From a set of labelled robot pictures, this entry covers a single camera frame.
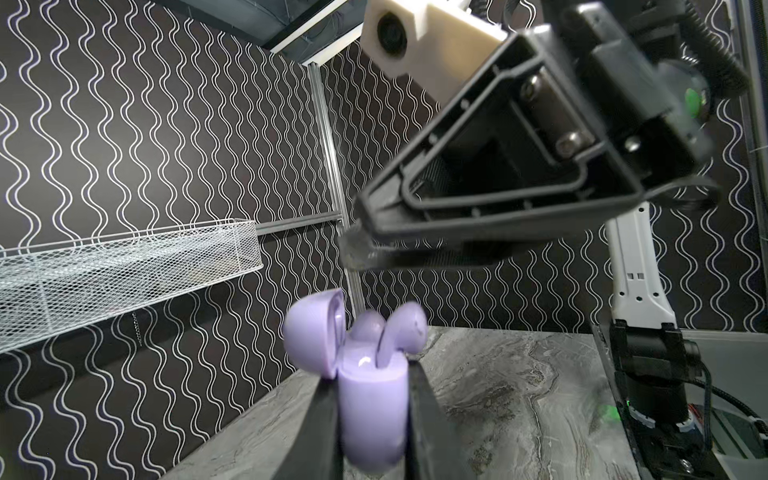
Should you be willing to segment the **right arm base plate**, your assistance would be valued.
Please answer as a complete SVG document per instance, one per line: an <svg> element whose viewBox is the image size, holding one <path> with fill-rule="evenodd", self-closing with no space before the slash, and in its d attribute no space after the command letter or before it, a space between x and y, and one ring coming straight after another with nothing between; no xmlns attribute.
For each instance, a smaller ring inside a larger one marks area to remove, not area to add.
<svg viewBox="0 0 768 480"><path fill-rule="evenodd" d="M643 479L726 479L713 451L711 376L671 323L592 327L631 453Z"/></svg>

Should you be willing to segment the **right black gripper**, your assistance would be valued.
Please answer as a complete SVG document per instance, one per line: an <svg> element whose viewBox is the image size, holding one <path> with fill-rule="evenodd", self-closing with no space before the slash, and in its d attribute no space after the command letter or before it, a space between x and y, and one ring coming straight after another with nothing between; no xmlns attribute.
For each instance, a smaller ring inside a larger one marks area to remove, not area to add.
<svg viewBox="0 0 768 480"><path fill-rule="evenodd" d="M545 1L358 194L381 242L537 242L644 199L710 210L720 44L690 1Z"/></svg>

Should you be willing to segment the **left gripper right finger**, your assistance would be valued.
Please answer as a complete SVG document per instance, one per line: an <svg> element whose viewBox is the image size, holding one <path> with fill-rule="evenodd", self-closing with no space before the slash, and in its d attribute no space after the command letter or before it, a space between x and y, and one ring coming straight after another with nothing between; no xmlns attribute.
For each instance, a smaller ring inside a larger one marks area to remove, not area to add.
<svg viewBox="0 0 768 480"><path fill-rule="evenodd" d="M473 479L453 424L440 407L427 375L410 360L406 479Z"/></svg>

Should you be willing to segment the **purple round charging case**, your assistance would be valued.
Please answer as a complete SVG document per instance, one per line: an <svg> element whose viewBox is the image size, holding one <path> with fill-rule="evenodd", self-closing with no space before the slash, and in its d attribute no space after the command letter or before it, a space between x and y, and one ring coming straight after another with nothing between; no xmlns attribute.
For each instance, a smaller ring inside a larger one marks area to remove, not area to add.
<svg viewBox="0 0 768 480"><path fill-rule="evenodd" d="M409 354L397 352L377 368L379 343L347 337L344 300L336 289L295 302L283 325L285 349L294 366L337 381L343 452L358 469L379 473L405 453Z"/></svg>

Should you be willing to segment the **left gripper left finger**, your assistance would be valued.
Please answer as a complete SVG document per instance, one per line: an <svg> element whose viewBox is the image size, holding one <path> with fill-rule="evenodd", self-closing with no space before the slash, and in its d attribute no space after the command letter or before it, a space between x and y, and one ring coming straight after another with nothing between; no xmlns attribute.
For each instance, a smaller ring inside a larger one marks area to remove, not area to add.
<svg viewBox="0 0 768 480"><path fill-rule="evenodd" d="M342 479L339 392L336 380L321 379L298 434L273 479Z"/></svg>

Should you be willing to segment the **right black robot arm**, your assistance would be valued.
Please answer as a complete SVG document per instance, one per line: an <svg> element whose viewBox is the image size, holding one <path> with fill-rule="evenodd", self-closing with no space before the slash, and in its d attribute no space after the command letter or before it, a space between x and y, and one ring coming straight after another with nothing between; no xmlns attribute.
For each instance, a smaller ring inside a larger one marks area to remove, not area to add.
<svg viewBox="0 0 768 480"><path fill-rule="evenodd" d="M437 94L404 75L382 70L368 50L379 16L392 11L417 41L417 53L441 35L455 53L472 42L455 34L456 8L426 1L378 1L361 39L324 69L331 123L339 141L345 190L353 198L414 139L454 92L436 59L426 65ZM707 124L715 151L704 172L726 197L712 211L692 214L652 207L649 216L660 280L678 324L704 344L717 387L758 411L767 408L767 290L761 254L751 129L740 100L721 101ZM416 300L432 323L584 333L610 314L611 262L604 228L580 232L489 267L467 271L365 273L365 305L391 310Z"/></svg>

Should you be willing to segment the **white mesh wall basket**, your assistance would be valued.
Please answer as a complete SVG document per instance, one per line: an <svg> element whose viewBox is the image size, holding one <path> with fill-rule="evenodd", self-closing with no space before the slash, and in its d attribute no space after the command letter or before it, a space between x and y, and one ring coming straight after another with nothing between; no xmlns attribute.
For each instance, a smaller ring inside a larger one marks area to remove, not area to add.
<svg viewBox="0 0 768 480"><path fill-rule="evenodd" d="M7 352L262 268L260 232L220 220L1 253Z"/></svg>

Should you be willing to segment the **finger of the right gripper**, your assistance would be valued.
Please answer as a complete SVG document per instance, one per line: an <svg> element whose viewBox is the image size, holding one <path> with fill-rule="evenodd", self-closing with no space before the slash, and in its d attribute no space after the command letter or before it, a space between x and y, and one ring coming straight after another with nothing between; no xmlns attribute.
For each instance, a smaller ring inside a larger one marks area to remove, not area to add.
<svg viewBox="0 0 768 480"><path fill-rule="evenodd" d="M511 242L467 242L440 248L380 246L353 225L339 238L343 266L354 271L474 269L495 265L516 253Z"/></svg>

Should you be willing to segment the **purple earbud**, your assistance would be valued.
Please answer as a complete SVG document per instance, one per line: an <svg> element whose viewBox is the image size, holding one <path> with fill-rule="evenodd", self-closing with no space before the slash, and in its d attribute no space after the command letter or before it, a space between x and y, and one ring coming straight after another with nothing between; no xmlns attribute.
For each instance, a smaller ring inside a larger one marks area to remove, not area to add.
<svg viewBox="0 0 768 480"><path fill-rule="evenodd" d="M406 302L386 320L376 353L376 367L387 368L395 353L419 354L428 339L427 317L417 302Z"/></svg>
<svg viewBox="0 0 768 480"><path fill-rule="evenodd" d="M375 310L366 310L361 313L351 328L347 331L347 337L353 341L373 343L377 345L386 327L385 318Z"/></svg>

